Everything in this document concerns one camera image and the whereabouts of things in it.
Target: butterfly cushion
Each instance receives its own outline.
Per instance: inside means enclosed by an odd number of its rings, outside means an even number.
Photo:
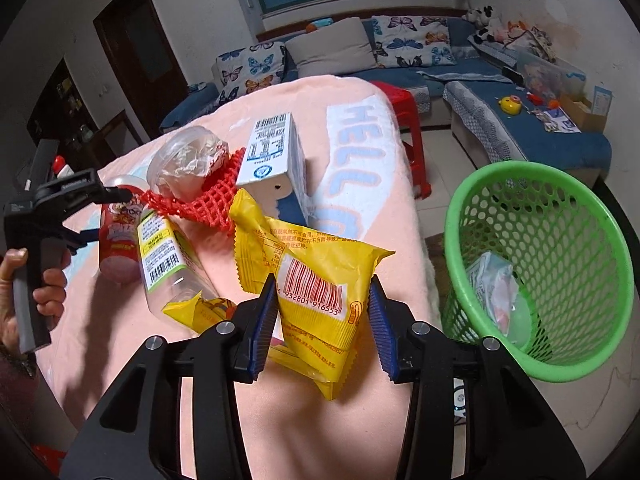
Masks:
[[[374,54],[381,68],[455,65],[447,19],[373,16]]]
[[[286,50],[281,41],[267,41],[225,52],[216,58],[222,91],[216,105],[282,81]]]

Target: blue sofa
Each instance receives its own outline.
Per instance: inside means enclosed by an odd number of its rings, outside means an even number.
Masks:
[[[423,68],[372,68],[351,74],[344,74],[343,76],[359,77],[366,81],[382,81],[400,88],[409,89],[416,98],[423,125],[450,124],[450,111],[442,101],[446,81],[428,79],[418,72],[426,72],[436,77],[441,75],[449,75],[449,77],[451,77],[451,74],[466,73],[498,75],[500,69],[484,59],[480,59],[476,49],[468,42],[467,38],[475,31],[475,27],[471,23],[462,18],[452,17],[447,17],[447,21],[449,25],[450,44],[453,54],[456,57],[456,65]],[[362,23],[367,31],[372,48],[375,48],[372,20],[363,19]],[[304,30],[301,30],[273,38],[273,41],[286,42],[304,33]],[[293,58],[287,52],[285,72],[282,81],[289,82],[296,79],[298,79],[298,69]],[[215,108],[210,106],[210,104],[215,101],[217,96],[217,89],[214,87],[213,82],[208,83],[205,89],[190,94],[162,121],[160,126],[161,133],[167,133],[168,131],[183,126],[194,118],[212,113],[215,111]]]
[[[567,171],[588,186],[609,171],[611,147],[602,134],[550,134],[534,116],[522,112],[507,116],[497,106],[500,97],[526,95],[500,73],[512,59],[490,44],[481,49],[470,41],[475,27],[461,19],[447,17],[451,49],[456,65],[420,68],[373,68],[344,74],[366,81],[382,81],[410,91],[420,111],[423,126],[449,126],[476,166],[499,160],[530,160]],[[362,23],[373,49],[372,19]],[[273,41],[286,42],[303,30]],[[298,79],[298,69],[287,52],[283,82]],[[183,126],[215,111],[218,96],[213,83],[190,94],[162,122],[161,132]]]

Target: pink bedsheet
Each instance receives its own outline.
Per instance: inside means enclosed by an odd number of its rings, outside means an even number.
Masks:
[[[424,257],[406,156],[385,96],[355,78],[318,76],[260,90],[193,122],[243,146],[254,122],[291,111],[307,160],[315,225],[395,250],[377,274],[390,298],[430,320]],[[105,178],[145,176],[161,137],[114,161]],[[68,222],[97,226],[91,206]],[[190,224],[187,236],[216,287],[235,302],[251,295],[238,283],[232,238]],[[140,283],[119,287],[98,272],[97,244],[74,257],[66,312],[38,362],[56,399],[80,427],[131,355],[150,335],[168,341],[191,336],[148,311]],[[324,400],[313,382],[270,361],[257,383],[236,385],[242,434],[252,475],[263,479],[390,479],[402,444],[410,387],[381,370],[367,330],[354,369],[337,400]],[[190,383],[181,405],[182,471],[194,478]]]

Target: yellow wrapper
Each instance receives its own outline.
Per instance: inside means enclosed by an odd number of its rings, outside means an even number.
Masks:
[[[202,292],[187,301],[167,303],[162,312],[178,323],[188,326],[194,332],[202,334],[207,328],[220,321],[231,319],[236,304],[225,298],[203,300]]]
[[[270,357],[313,378],[334,399],[355,358],[373,272],[394,253],[265,217],[244,189],[229,217],[236,222],[242,288],[259,294],[269,273],[276,276],[286,346],[272,347]]]

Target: stuffed animal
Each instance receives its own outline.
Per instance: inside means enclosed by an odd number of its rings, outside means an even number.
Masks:
[[[474,42],[481,44],[483,41],[497,41],[503,43],[508,38],[507,29],[502,24],[500,18],[491,18],[487,26],[481,28],[474,34]]]
[[[509,30],[509,38],[515,40],[516,38],[522,36],[525,30],[529,30],[529,27],[527,27],[526,23],[520,20],[517,23],[508,22],[507,29]]]
[[[462,16],[462,19],[473,23],[479,30],[489,25],[489,21],[491,20],[493,15],[494,8],[489,5],[483,7],[482,9],[469,9],[466,14]]]

